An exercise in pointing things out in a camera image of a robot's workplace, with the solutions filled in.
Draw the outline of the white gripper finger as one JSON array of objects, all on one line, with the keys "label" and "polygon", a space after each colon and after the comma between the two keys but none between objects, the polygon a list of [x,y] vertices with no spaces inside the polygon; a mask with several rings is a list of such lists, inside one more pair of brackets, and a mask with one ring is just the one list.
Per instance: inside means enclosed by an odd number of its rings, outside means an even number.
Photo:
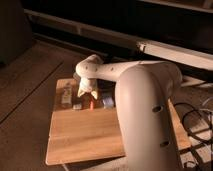
[{"label": "white gripper finger", "polygon": [[77,94],[77,96],[78,96],[78,97],[81,97],[81,96],[84,95],[84,94],[85,94],[85,91],[84,91],[83,89],[79,88],[79,89],[78,89],[78,94]]},{"label": "white gripper finger", "polygon": [[91,92],[91,95],[97,100],[98,99],[98,90],[95,89]]}]

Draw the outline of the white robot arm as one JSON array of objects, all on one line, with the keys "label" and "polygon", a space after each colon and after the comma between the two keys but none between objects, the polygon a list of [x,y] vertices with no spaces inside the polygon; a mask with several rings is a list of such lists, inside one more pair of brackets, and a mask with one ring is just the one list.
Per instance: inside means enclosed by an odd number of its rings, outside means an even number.
[{"label": "white robot arm", "polygon": [[168,61],[105,64],[91,55],[76,65],[80,91],[95,79],[114,81],[115,102],[130,171],[181,171],[168,99],[180,87],[179,68]]}]

